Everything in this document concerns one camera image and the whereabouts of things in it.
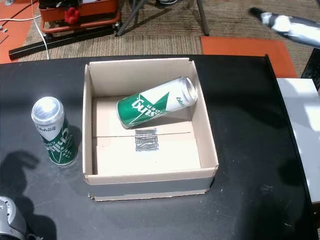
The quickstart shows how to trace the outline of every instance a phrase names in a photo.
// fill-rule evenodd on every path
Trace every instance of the brown carpet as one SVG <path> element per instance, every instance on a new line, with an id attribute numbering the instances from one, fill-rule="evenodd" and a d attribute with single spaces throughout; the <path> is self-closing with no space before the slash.
<path id="1" fill-rule="evenodd" d="M 291 55 L 298 76 L 304 70 L 312 51 L 311 47 L 291 42 L 262 26 L 248 14 L 248 8 L 259 7 L 266 11 L 320 21 L 320 8 L 315 0 L 203 0 L 210 35 L 226 37 L 252 37 L 282 39 Z M 122 18 L 130 11 L 128 0 L 120 3 Z M 148 54 L 202 54 L 200 16 L 195 0 L 181 0 L 168 8 L 155 7 L 150 0 L 140 11 L 138 27 L 131 25 L 124 36 L 99 37 L 49 50 L 52 59 L 87 56 L 148 55 Z M 40 41 L 33 25 L 25 44 Z M 39 52 L 20 61 L 46 59 Z"/>

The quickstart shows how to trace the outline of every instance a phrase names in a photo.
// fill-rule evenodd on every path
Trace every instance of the tripod leg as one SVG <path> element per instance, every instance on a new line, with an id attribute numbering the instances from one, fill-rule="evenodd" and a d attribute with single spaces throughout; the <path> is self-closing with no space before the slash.
<path id="1" fill-rule="evenodd" d="M 144 4 L 147 1 L 148 0 L 140 0 L 139 1 L 139 3 L 136 5 L 136 7 L 131 11 L 131 14 L 128 17 L 128 19 L 123 23 L 123 25 L 120 27 L 119 31 L 116 33 L 116 36 L 121 36 L 122 34 L 124 34 L 126 27 L 130 24 L 132 19 L 134 19 L 134 17 L 136 16 L 137 12 L 144 6 Z"/>
<path id="2" fill-rule="evenodd" d="M 204 11 L 204 6 L 202 5 L 202 0 L 196 0 L 196 4 L 198 5 L 198 9 L 200 13 L 203 33 L 205 36 L 209 36 L 209 28 L 208 28 L 208 23 L 207 23 L 205 11 Z"/>

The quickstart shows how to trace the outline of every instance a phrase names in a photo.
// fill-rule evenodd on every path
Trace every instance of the green label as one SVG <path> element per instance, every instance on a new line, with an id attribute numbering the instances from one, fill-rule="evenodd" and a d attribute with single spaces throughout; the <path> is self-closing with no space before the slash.
<path id="1" fill-rule="evenodd" d="M 75 158 L 77 149 L 66 118 L 64 118 L 62 128 L 54 139 L 51 141 L 44 137 L 42 139 L 48 150 L 50 160 L 55 164 L 65 165 Z"/>
<path id="2" fill-rule="evenodd" d="M 166 113 L 169 92 L 154 104 L 148 101 L 141 93 L 122 99 L 117 104 L 117 111 L 122 123 L 133 127 Z"/>

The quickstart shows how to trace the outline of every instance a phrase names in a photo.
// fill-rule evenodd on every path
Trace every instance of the red knob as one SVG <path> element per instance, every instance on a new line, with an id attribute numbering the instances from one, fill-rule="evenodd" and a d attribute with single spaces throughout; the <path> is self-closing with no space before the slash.
<path id="1" fill-rule="evenodd" d="M 75 7 L 70 7 L 64 12 L 64 21 L 70 25 L 75 24 L 80 17 L 80 11 Z"/>

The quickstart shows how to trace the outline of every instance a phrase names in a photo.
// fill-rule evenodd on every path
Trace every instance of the can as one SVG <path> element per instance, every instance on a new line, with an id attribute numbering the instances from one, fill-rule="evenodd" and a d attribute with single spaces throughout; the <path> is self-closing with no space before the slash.
<path id="1" fill-rule="evenodd" d="M 45 96 L 33 105 L 31 118 L 44 141 L 49 159 L 57 165 L 71 163 L 77 148 L 63 104 L 52 96 Z"/>
<path id="2" fill-rule="evenodd" d="M 186 76 L 126 97 L 116 104 L 118 117 L 125 128 L 189 107 L 197 101 L 197 91 Z"/>

